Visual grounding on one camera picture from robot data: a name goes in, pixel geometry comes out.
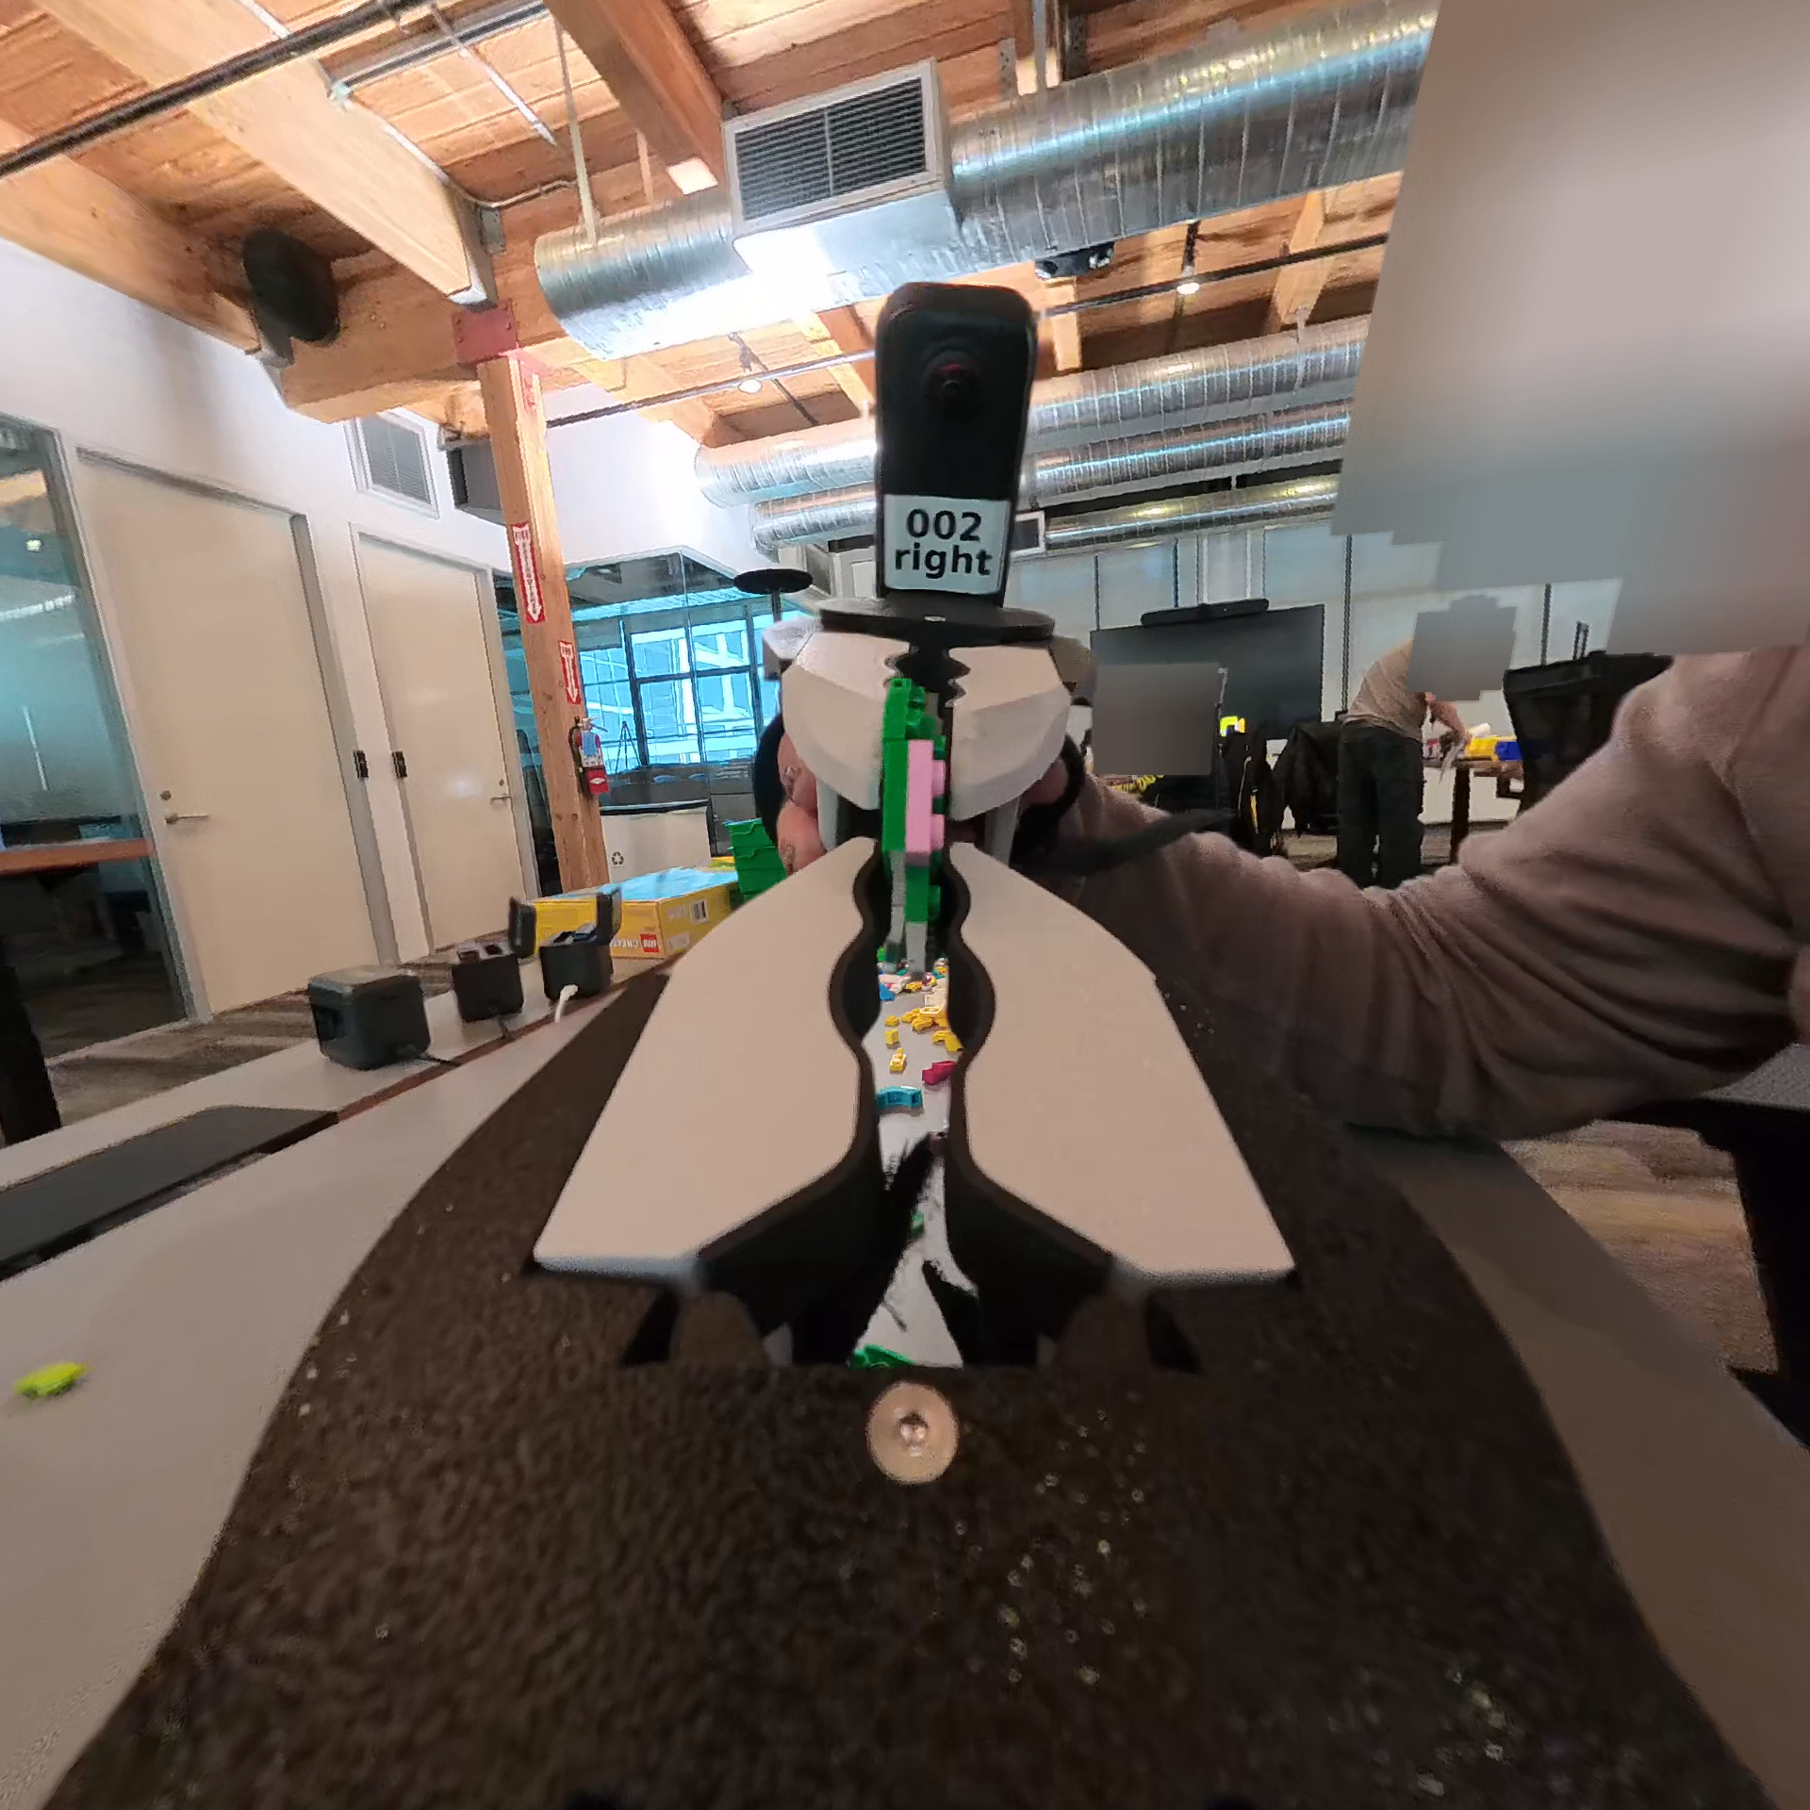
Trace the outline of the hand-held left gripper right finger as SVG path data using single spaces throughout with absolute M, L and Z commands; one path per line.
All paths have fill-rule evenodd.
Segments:
M 1294 1272 L 1148 971 L 971 845 L 947 976 L 965 1051 L 947 1246 L 985 1296 L 1151 1296 Z

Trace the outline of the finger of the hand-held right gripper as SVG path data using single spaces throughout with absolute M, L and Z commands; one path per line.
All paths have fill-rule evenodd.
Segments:
M 880 807 L 883 718 L 904 640 L 814 632 L 780 681 L 785 730 L 803 767 L 852 807 Z
M 944 653 L 936 685 L 944 721 L 942 815 L 971 823 L 1019 807 L 1059 755 L 1071 691 L 1051 647 L 978 645 Z

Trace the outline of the green and pink lego assembly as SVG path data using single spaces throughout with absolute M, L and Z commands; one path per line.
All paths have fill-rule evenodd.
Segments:
M 893 674 L 880 733 L 880 851 L 890 877 L 882 965 L 922 979 L 936 964 L 946 841 L 946 741 L 936 701 L 908 674 Z

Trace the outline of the person's right forearm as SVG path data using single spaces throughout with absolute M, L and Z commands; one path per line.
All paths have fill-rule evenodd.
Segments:
M 1544 802 L 1396 890 L 1080 772 L 1015 861 L 1326 1115 L 1522 1140 L 1741 1080 L 1808 1030 L 1808 653 L 1688 656 Z

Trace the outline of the yellow lego box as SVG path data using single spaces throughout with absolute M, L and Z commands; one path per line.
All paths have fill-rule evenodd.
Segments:
M 533 901 L 534 943 L 596 927 L 596 901 L 619 894 L 615 962 L 659 962 L 702 942 L 738 906 L 731 866 L 668 869 L 594 890 L 573 890 Z

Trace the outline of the pile of mixed lego pieces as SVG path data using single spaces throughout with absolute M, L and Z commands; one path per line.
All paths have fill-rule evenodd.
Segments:
M 867 1051 L 882 1115 L 922 1132 L 946 1129 L 964 1051 L 953 1026 L 947 957 L 930 957 L 925 970 L 882 965 L 875 996 Z

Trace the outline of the person's right hand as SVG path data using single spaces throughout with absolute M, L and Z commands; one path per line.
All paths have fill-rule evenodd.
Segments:
M 826 856 L 821 788 L 788 740 L 783 741 L 777 755 L 777 776 L 783 802 L 773 841 L 785 870 L 794 875 Z

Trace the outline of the white recycling bin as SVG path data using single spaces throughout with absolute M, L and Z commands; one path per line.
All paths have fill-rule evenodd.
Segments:
M 608 881 L 666 870 L 702 870 L 713 857 L 704 802 L 601 807 Z

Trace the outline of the narrow silver air ducts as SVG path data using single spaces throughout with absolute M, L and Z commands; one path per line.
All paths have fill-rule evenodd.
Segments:
M 1037 382 L 1022 506 L 1339 457 L 1369 330 L 1361 314 Z M 755 509 L 766 550 L 848 537 L 870 525 L 875 420 L 708 447 L 693 478 L 713 506 Z

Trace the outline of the grey air vent grille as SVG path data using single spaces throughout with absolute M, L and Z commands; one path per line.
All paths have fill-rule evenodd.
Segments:
M 732 235 L 802 229 L 895 200 L 947 199 L 936 61 L 727 121 Z

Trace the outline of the black power box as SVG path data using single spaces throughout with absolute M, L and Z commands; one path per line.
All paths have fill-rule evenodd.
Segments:
M 350 1070 L 380 1070 L 426 1057 L 423 980 L 396 965 L 318 973 L 303 988 L 318 1051 Z

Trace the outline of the black desk mat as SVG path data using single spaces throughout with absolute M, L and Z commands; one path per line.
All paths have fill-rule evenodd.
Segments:
M 226 1171 L 295 1146 L 337 1115 L 213 1106 L 3 1190 L 3 1278 L 102 1237 Z

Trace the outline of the glass partition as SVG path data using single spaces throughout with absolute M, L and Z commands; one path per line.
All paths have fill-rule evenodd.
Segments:
M 185 1016 L 53 437 L 3 422 L 4 959 L 48 1060 Z

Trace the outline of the black wall screen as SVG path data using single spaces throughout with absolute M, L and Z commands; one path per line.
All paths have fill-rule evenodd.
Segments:
M 1093 634 L 1093 769 L 1211 778 L 1222 719 L 1281 736 L 1321 718 L 1326 607 L 1154 615 Z

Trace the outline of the large silver air duct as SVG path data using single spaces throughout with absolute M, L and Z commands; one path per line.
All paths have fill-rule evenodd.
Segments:
M 536 282 L 596 356 L 644 356 L 1386 175 L 1404 162 L 1436 17 L 1332 6 L 969 121 L 944 110 L 946 200 L 736 240 L 727 183 L 541 236 Z

